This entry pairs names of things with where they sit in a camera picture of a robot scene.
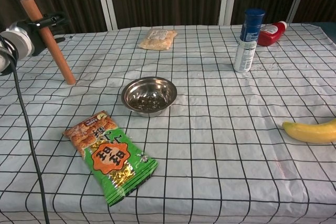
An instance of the green snack bag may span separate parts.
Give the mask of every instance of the green snack bag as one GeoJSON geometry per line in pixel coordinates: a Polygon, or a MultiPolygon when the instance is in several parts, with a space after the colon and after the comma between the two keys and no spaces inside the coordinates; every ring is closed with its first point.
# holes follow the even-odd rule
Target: green snack bag
{"type": "Polygon", "coordinates": [[[105,111],[66,130],[64,135],[71,139],[102,186],[109,206],[138,188],[158,166],[156,160],[130,141],[105,111]]]}

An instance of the food package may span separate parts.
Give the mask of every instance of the food package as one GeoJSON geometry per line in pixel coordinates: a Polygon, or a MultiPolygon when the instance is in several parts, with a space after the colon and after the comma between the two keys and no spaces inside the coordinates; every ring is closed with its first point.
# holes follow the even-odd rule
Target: food package
{"type": "Polygon", "coordinates": [[[137,148],[105,111],[66,130],[100,183],[109,206],[138,188],[158,163],[137,148]]]}
{"type": "Polygon", "coordinates": [[[177,32],[174,30],[151,29],[141,41],[140,47],[150,50],[167,50],[176,35],[177,32]]]}

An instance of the red bottle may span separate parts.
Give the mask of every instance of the red bottle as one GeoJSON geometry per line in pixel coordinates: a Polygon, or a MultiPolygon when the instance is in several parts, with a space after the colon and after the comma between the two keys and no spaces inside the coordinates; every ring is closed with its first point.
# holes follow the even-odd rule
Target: red bottle
{"type": "Polygon", "coordinates": [[[279,21],[272,25],[262,27],[258,37],[258,45],[265,47],[272,45],[281,37],[286,28],[287,24],[284,21],[279,21]]]}

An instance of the orange label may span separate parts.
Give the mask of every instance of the orange label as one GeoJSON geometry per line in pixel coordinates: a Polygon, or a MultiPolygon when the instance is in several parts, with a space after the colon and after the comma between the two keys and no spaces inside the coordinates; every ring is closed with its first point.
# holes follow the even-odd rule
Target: orange label
{"type": "Polygon", "coordinates": [[[120,170],[130,157],[125,143],[104,143],[91,155],[93,169],[107,174],[112,170],[120,170]]]}

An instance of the white cap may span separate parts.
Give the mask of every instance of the white cap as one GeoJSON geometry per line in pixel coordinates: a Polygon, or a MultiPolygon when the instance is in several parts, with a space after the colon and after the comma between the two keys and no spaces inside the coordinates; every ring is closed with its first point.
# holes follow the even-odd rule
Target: white cap
{"type": "Polygon", "coordinates": [[[287,24],[286,24],[286,22],[284,22],[284,21],[279,21],[279,23],[283,23],[283,25],[285,26],[285,30],[287,29],[287,24]]]}

